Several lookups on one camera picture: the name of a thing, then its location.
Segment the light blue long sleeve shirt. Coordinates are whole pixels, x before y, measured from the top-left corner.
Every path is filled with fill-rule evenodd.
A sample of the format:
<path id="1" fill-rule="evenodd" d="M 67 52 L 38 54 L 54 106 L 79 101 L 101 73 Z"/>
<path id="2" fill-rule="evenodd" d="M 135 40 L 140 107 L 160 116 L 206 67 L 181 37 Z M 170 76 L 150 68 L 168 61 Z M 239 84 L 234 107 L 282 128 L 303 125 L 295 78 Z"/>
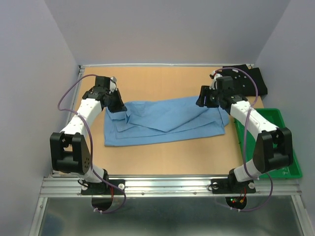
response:
<path id="1" fill-rule="evenodd" d="M 168 143 L 225 134 L 229 115 L 222 108 L 196 105 L 197 97 L 130 101 L 127 111 L 105 112 L 105 146 Z"/>

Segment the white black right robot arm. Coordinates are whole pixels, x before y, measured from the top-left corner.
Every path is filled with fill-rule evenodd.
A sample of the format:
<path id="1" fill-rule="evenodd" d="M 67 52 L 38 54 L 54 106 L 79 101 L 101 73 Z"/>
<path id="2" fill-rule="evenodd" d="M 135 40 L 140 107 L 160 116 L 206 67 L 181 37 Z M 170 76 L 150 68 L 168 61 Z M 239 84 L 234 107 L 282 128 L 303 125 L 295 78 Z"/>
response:
<path id="1" fill-rule="evenodd" d="M 212 75 L 213 82 L 202 86 L 196 102 L 199 107 L 222 108 L 244 126 L 244 133 L 255 139 L 253 156 L 228 176 L 212 182 L 215 193 L 237 193 L 247 189 L 254 179 L 293 163 L 292 133 L 279 128 L 257 112 L 247 98 L 237 94 L 233 78 Z"/>

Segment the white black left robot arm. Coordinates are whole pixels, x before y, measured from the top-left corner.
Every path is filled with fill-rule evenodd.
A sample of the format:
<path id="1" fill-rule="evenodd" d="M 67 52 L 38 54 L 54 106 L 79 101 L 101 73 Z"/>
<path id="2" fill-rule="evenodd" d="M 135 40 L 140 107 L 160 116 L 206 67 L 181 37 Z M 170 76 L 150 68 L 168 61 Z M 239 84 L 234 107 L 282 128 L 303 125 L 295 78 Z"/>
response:
<path id="1" fill-rule="evenodd" d="M 82 96 L 78 110 L 69 110 L 72 119 L 60 132 L 50 136 L 53 170 L 77 175 L 79 184 L 92 194 L 109 190 L 108 172 L 93 164 L 90 126 L 104 109 L 111 113 L 127 111 L 115 77 L 95 75 L 95 84 Z"/>

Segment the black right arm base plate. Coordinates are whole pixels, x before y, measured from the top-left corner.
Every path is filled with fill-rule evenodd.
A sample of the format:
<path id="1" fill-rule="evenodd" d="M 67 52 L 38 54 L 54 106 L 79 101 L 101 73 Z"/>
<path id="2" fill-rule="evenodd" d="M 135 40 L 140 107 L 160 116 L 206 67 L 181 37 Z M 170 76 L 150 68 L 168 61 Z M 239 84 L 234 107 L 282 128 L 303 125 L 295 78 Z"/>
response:
<path id="1" fill-rule="evenodd" d="M 208 190 L 213 194 L 241 194 L 255 193 L 256 188 L 253 180 L 245 182 L 229 181 L 227 178 L 211 179 Z"/>

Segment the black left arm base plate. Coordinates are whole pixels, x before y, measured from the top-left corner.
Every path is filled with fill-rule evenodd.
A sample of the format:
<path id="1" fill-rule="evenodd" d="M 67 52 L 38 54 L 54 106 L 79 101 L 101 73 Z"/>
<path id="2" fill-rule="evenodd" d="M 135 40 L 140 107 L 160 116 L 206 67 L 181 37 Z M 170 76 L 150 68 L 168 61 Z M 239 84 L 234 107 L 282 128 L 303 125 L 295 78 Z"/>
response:
<path id="1" fill-rule="evenodd" d="M 122 195 L 122 191 L 125 190 L 125 180 L 124 179 L 109 179 L 111 185 L 104 183 L 103 181 L 99 183 L 87 182 L 83 179 L 79 179 L 77 182 L 81 185 L 81 195 L 91 196 L 91 195 Z"/>

